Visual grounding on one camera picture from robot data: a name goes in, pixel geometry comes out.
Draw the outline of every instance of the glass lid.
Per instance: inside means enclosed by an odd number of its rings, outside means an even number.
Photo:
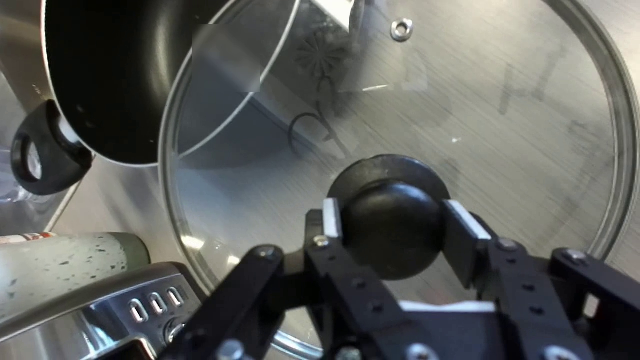
[[[376,154],[430,165],[452,198],[532,254],[606,255],[634,183],[623,65],[572,0],[236,0],[182,65],[162,181],[210,290],[258,244],[302,248],[303,214]],[[441,255],[385,282],[458,302]],[[305,312],[277,345],[318,355]]]

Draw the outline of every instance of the metal pot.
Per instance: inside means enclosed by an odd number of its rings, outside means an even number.
[[[12,144],[18,181],[33,194],[59,192],[88,172],[91,152],[132,165],[154,163],[169,85],[224,1],[2,4],[12,17],[2,19],[12,28],[0,33],[2,61],[30,110]]]

